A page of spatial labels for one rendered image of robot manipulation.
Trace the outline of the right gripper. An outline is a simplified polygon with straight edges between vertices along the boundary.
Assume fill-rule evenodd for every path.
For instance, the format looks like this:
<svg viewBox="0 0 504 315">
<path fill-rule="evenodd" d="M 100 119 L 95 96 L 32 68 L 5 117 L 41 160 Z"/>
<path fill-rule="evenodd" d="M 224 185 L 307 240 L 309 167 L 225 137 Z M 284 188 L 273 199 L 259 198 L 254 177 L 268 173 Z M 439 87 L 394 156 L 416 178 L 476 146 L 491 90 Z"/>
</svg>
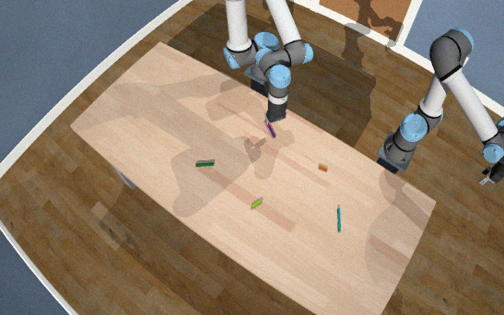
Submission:
<svg viewBox="0 0 504 315">
<path fill-rule="evenodd" d="M 264 82 L 264 92 L 268 97 L 268 110 L 264 113 L 266 124 L 274 123 L 277 121 L 281 121 L 286 118 L 287 113 L 285 112 L 287 109 L 287 96 L 288 94 L 282 98 L 277 99 L 270 95 L 269 93 L 269 84 L 267 81 Z M 280 104 L 280 105 L 278 105 Z M 285 112 L 285 113 L 284 113 Z M 283 113 L 283 114 L 282 114 Z M 281 114 L 281 115 L 279 115 Z"/>
</svg>

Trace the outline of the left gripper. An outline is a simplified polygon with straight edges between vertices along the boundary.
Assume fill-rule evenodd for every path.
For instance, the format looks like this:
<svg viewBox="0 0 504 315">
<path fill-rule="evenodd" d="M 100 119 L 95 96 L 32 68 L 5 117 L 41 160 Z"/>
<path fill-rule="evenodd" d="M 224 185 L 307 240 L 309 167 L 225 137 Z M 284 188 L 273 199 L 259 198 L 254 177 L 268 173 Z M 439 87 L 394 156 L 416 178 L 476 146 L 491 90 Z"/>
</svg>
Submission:
<svg viewBox="0 0 504 315">
<path fill-rule="evenodd" d="M 499 163 L 500 162 L 500 163 Z M 488 172 L 491 171 L 490 176 L 488 177 Z M 498 161 L 498 163 L 494 166 L 489 165 L 486 169 L 482 171 L 484 175 L 486 175 L 479 183 L 485 184 L 487 181 L 491 181 L 493 183 L 498 183 L 504 177 L 504 156 Z"/>
</svg>

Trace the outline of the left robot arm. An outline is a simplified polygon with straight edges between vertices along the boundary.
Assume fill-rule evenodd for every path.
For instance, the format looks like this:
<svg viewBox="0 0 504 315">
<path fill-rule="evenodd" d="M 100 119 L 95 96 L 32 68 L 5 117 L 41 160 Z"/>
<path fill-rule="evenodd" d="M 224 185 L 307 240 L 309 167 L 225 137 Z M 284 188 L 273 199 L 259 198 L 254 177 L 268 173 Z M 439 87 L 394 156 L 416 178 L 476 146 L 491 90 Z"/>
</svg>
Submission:
<svg viewBox="0 0 504 315">
<path fill-rule="evenodd" d="M 442 120 L 442 104 L 449 90 L 482 141 L 484 159 L 496 163 L 504 156 L 504 116 L 496 125 L 493 123 L 462 73 L 474 46 L 471 34 L 462 28 L 450 29 L 432 42 L 429 57 L 435 72 L 427 95 L 385 141 L 384 152 L 389 160 L 404 164 L 411 159 L 419 141 Z"/>
</svg>

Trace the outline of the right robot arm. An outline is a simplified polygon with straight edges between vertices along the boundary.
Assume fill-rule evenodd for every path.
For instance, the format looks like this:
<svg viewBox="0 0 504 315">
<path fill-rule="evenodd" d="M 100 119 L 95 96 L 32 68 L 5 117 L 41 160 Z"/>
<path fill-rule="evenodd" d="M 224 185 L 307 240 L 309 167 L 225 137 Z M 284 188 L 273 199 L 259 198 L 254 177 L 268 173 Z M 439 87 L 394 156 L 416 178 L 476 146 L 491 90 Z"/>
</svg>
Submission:
<svg viewBox="0 0 504 315">
<path fill-rule="evenodd" d="M 252 74 L 267 80 L 270 95 L 284 98 L 291 80 L 288 67 L 307 63 L 313 58 L 311 46 L 303 43 L 299 36 L 286 0 L 265 0 L 286 48 L 283 50 L 278 50 L 278 38 L 272 33 L 260 32 L 254 40 L 248 38 L 246 0 L 225 1 L 229 40 L 223 52 L 228 57 L 229 66 L 236 69 L 252 64 Z"/>
</svg>

